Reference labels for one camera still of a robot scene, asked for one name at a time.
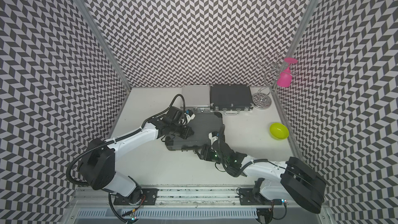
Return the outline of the large black poker case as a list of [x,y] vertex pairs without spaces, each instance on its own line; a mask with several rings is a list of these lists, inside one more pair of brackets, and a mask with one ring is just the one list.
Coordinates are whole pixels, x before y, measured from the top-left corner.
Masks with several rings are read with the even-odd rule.
[[165,146],[170,151],[199,149],[204,145],[212,145],[214,136],[218,135],[223,125],[223,117],[219,112],[195,113],[195,118],[188,124],[194,134],[187,139],[171,133],[165,137]]

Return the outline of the small silver poker case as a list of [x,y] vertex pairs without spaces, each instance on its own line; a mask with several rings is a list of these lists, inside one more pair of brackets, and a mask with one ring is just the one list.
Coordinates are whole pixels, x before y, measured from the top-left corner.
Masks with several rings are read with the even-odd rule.
[[194,112],[210,112],[209,85],[183,86],[182,96],[186,109]]

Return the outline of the black textured poker case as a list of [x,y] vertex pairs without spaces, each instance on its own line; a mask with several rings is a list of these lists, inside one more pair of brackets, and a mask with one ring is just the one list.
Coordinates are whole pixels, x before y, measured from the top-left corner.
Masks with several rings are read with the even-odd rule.
[[251,111],[254,108],[250,87],[241,84],[212,85],[210,86],[210,109],[221,111],[225,115],[227,111]]

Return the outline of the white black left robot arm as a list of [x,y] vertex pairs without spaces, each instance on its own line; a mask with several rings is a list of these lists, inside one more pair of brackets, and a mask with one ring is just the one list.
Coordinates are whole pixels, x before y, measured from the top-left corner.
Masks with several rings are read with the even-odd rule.
[[95,139],[85,152],[78,155],[67,167],[66,178],[75,185],[90,186],[123,197],[137,193],[138,184],[116,169],[116,162],[138,148],[163,136],[173,134],[186,139],[194,134],[188,126],[195,118],[192,110],[170,106],[163,112],[146,119],[141,127],[122,136]]

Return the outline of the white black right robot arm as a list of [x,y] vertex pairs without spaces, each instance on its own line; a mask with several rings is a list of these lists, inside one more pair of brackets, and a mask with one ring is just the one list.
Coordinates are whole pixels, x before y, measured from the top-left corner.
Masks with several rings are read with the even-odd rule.
[[254,187],[241,193],[244,204],[282,205],[293,201],[311,213],[321,212],[326,180],[296,157],[286,162],[256,159],[218,141],[202,146],[195,153],[201,160],[222,165],[234,178],[256,178]]

